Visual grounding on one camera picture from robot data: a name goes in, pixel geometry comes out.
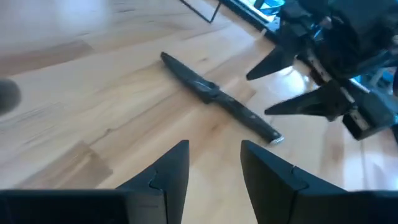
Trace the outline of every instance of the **knife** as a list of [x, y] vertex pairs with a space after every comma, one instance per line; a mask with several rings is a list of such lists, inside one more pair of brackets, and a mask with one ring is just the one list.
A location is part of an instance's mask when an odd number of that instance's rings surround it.
[[238, 100], [222, 92], [218, 85], [209, 82], [189, 69], [183, 63], [169, 54], [162, 52], [160, 57], [175, 77], [206, 104], [215, 102], [229, 112], [243, 125], [258, 133], [269, 144], [276, 145], [284, 140], [284, 137], [273, 127], [267, 124], [258, 115], [253, 113]]

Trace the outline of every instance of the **wooden surface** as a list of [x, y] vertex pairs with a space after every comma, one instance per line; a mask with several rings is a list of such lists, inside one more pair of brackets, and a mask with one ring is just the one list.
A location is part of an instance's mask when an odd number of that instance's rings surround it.
[[209, 25], [178, 0], [4, 0], [0, 30], [0, 76], [22, 91], [0, 118], [2, 189], [115, 188], [189, 139], [183, 222], [255, 223], [239, 150], [265, 142], [184, 89], [161, 51], [272, 123], [285, 136], [268, 147], [278, 156], [347, 190], [398, 188], [390, 131], [357, 142], [340, 121], [263, 115], [308, 78], [288, 68], [247, 82], [273, 45], [224, 7]]

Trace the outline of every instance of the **wooden table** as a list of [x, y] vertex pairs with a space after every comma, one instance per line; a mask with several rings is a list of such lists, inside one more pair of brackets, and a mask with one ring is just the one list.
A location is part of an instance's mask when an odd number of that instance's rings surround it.
[[[205, 13], [216, 4], [190, 2]], [[340, 121], [263, 115], [308, 78], [288, 68], [247, 82], [273, 45], [224, 7], [212, 25], [177, 0], [6, 0], [0, 17], [0, 74], [23, 97], [0, 118], [2, 189], [115, 188], [189, 139], [183, 222], [255, 223], [239, 150], [242, 139], [265, 142], [184, 89], [161, 51], [284, 134], [268, 149], [285, 160], [347, 190], [398, 186], [389, 131], [357, 142]]]

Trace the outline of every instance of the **knife handle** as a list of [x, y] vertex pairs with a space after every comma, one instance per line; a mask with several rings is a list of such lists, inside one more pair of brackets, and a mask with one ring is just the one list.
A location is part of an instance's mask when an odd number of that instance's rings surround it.
[[241, 104], [238, 100], [235, 100], [226, 93], [220, 92], [219, 95], [214, 98], [214, 101], [245, 126], [258, 133], [258, 135], [265, 139], [269, 144], [276, 145], [284, 140], [284, 137], [278, 131], [261, 119], [257, 114], [253, 113]]

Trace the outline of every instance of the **black knife handle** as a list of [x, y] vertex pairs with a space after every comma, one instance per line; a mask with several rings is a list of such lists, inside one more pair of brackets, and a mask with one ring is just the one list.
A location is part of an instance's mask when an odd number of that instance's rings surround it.
[[258, 133], [258, 135], [269, 142], [269, 144], [276, 145], [284, 140], [284, 137], [278, 131], [226, 93], [221, 91], [213, 100], [245, 126]]

